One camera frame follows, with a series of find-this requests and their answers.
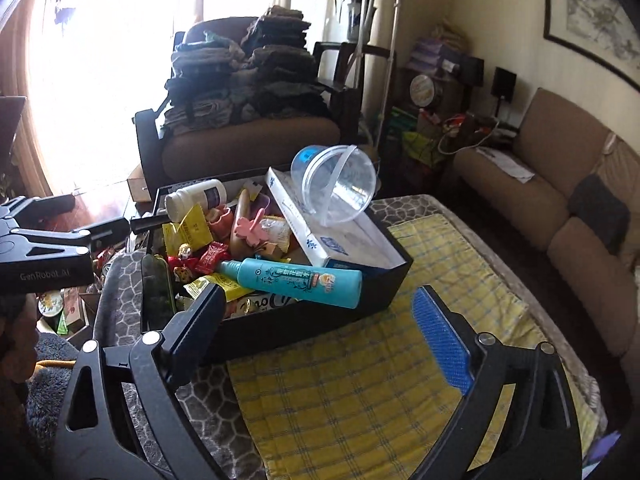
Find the clear plastic green bottle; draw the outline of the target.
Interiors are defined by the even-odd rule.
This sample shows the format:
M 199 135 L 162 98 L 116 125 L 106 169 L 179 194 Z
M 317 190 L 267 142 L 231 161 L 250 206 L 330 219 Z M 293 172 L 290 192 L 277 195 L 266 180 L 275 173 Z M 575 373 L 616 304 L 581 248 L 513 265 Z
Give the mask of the clear plastic green bottle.
M 162 330 L 176 313 L 168 264 L 162 257 L 146 254 L 141 275 L 141 331 Z

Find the white pill bottle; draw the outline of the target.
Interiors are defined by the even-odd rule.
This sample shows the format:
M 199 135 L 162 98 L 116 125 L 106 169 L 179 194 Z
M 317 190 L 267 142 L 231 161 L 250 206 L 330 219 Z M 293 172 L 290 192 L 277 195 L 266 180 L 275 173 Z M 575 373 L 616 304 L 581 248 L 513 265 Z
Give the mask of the white pill bottle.
M 181 222 L 196 205 L 209 211 L 227 203 L 227 189 L 221 181 L 209 179 L 184 188 L 179 188 L 166 196 L 165 207 L 171 222 Z

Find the brown wooden roller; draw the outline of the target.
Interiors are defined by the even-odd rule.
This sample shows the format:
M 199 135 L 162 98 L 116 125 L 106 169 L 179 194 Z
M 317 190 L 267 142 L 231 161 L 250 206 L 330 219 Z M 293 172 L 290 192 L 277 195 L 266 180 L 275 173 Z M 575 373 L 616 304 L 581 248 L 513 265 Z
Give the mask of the brown wooden roller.
M 235 260 L 243 260 L 249 257 L 253 251 L 246 242 L 246 232 L 250 225 L 248 214 L 250 213 L 250 193 L 243 188 L 235 206 L 234 220 L 230 234 L 230 254 Z

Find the pink flower toy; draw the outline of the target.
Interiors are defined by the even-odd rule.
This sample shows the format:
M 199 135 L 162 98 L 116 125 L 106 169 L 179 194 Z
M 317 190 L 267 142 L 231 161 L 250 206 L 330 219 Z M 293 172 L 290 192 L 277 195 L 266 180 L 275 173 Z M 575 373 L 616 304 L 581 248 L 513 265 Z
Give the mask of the pink flower toy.
M 269 240 L 269 235 L 260 224 L 264 213 L 265 209 L 260 208 L 253 220 L 240 217 L 233 228 L 233 234 L 250 247 L 257 247 L 265 243 Z

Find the teal spray bottle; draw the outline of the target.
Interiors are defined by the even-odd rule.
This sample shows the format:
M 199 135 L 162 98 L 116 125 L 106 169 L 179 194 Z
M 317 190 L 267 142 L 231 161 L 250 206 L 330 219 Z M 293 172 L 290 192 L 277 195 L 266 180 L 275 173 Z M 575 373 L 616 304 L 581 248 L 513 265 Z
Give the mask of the teal spray bottle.
M 361 296 L 358 270 L 245 258 L 221 261 L 217 271 L 245 288 L 334 307 L 355 309 Z

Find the white cardboard box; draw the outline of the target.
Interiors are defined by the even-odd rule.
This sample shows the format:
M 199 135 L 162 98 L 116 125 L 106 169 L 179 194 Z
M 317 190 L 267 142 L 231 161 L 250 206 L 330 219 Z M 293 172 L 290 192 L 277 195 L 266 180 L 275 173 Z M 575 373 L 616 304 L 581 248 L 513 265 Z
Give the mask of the white cardboard box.
M 270 167 L 266 183 L 283 217 L 313 266 L 381 273 L 405 263 L 390 240 L 366 212 L 355 220 L 322 226 L 306 211 L 287 172 Z

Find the clear plastic bucket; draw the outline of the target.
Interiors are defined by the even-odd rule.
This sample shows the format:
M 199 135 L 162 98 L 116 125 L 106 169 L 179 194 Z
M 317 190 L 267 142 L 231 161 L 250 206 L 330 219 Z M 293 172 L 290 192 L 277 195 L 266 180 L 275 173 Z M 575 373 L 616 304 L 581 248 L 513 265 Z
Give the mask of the clear plastic bucket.
M 304 208 L 322 226 L 354 220 L 376 190 L 370 157 L 357 145 L 309 145 L 291 164 L 291 178 Z

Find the dark blue cushion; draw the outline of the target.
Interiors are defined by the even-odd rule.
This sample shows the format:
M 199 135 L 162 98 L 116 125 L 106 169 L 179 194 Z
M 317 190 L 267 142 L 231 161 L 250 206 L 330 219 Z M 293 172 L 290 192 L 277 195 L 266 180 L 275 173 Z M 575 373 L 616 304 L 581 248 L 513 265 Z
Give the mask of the dark blue cushion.
M 617 255 L 630 222 L 628 207 L 597 174 L 583 178 L 568 199 L 568 211 L 593 230 L 612 255 Z

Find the stack of folded clothes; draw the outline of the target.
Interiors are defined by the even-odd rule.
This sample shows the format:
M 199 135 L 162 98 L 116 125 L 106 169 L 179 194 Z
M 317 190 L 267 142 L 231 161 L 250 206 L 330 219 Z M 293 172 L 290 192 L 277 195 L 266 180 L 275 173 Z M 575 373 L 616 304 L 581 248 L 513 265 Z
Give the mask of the stack of folded clothes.
M 255 120 L 331 116 L 306 49 L 310 23 L 299 10 L 270 6 L 252 18 L 240 40 L 212 24 L 199 40 L 171 53 L 160 132 L 178 136 Z

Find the black storage box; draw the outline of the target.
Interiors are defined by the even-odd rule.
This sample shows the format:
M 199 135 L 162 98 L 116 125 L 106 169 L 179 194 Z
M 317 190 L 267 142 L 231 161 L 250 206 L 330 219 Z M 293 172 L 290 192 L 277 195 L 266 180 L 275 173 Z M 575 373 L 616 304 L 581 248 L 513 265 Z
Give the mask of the black storage box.
M 386 310 L 413 258 L 371 211 L 366 217 L 400 263 L 390 270 L 314 268 L 250 259 L 232 273 L 199 276 L 186 284 L 169 272 L 166 289 L 143 272 L 142 333 L 156 330 L 164 350 L 220 364 L 295 344 Z

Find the papers on sofa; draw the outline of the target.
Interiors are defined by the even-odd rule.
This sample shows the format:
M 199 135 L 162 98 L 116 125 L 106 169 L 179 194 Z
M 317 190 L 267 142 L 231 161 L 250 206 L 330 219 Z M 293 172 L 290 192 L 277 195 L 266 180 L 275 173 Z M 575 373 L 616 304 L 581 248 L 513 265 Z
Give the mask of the papers on sofa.
M 532 170 L 506 153 L 493 148 L 476 148 L 475 151 L 518 182 L 527 183 L 535 177 Z

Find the brown fabric sofa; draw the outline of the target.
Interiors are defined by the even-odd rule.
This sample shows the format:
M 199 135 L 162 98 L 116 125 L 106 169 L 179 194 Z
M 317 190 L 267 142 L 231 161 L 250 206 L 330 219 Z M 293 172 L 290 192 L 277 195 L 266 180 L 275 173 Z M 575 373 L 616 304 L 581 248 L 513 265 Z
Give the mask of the brown fabric sofa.
M 535 173 L 521 183 L 475 148 L 454 156 L 454 170 L 535 248 L 544 252 L 582 303 L 623 370 L 639 371 L 639 156 L 572 101 L 538 89 L 510 154 Z M 597 174 L 630 211 L 626 237 L 612 255 L 568 199 Z

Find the black speaker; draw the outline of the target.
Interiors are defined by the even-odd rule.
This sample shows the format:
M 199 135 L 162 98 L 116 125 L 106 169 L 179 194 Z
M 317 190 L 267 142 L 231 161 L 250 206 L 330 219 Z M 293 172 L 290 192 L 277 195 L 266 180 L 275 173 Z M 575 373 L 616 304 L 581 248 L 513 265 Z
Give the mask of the black speaker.
M 498 100 L 511 103 L 517 79 L 516 73 L 502 67 L 496 67 L 490 89 L 491 95 Z

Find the round desk clock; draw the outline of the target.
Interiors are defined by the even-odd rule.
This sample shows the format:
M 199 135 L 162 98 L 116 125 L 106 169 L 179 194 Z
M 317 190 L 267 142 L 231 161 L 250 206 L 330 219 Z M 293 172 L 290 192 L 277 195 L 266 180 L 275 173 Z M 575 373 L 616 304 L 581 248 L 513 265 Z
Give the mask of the round desk clock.
M 417 107 L 429 107 L 435 99 L 436 87 L 433 79 L 425 74 L 415 76 L 410 84 L 410 98 Z

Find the framed ink painting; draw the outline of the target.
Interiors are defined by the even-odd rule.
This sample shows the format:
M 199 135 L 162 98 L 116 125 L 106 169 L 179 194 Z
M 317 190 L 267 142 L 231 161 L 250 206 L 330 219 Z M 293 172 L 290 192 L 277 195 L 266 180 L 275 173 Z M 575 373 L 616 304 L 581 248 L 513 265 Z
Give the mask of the framed ink painting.
M 618 0 L 546 0 L 544 38 L 639 88 L 639 34 Z

